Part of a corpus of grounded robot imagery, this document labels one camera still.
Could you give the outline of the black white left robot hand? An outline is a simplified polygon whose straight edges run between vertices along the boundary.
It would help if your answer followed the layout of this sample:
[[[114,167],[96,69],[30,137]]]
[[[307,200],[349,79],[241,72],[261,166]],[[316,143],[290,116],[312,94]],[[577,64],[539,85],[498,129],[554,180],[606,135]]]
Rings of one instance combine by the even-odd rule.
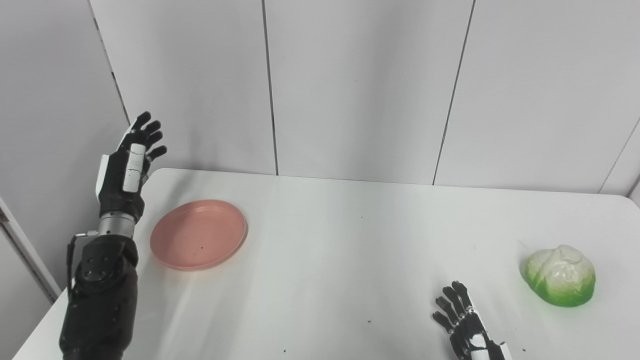
[[[168,151],[158,145],[163,138],[162,123],[142,112],[121,137],[116,150],[100,159],[96,196],[99,215],[126,214],[137,223],[144,213],[142,187],[151,164]]]

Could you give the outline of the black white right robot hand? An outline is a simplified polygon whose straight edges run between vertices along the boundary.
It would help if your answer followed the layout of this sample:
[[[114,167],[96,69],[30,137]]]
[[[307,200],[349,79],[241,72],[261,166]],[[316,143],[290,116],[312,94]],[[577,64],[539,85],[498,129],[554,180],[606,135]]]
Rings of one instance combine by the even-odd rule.
[[[431,317],[446,332],[458,360],[512,360],[505,342],[495,342],[473,304],[466,285],[454,280],[435,298]]]

